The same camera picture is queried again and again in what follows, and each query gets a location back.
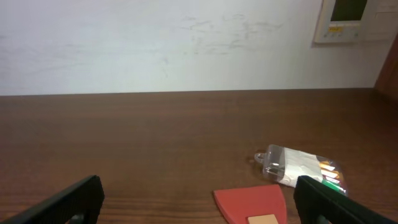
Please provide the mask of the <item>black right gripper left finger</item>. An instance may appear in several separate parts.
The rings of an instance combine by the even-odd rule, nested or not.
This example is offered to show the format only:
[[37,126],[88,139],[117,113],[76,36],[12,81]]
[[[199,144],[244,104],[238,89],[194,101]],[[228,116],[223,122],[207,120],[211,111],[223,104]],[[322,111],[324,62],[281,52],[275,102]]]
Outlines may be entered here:
[[96,224],[103,201],[101,179],[90,175],[1,224]]

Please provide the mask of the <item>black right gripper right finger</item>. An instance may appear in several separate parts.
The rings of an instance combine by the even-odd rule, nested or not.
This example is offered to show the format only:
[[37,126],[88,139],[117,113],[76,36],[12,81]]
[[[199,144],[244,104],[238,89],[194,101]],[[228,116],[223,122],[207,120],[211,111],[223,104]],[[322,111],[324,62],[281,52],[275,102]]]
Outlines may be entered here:
[[297,179],[294,201],[301,224],[397,224],[306,175]]

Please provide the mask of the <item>clear case of coloured bits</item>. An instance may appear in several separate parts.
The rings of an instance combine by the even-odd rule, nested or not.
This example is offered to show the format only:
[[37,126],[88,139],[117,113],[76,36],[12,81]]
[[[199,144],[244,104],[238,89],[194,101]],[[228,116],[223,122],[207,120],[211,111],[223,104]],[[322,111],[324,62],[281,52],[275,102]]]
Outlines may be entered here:
[[326,157],[271,144],[266,152],[254,155],[262,166],[264,177],[280,184],[295,187],[298,178],[309,176],[343,194],[348,194],[339,164]]

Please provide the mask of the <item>orange scraper with wooden handle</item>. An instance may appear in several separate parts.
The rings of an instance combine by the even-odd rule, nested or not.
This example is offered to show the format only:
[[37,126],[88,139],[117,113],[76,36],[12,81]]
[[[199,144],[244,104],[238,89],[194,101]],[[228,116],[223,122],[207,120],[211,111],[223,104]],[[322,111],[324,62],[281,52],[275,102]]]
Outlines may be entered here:
[[287,223],[287,207],[279,185],[215,190],[216,205],[228,223]]

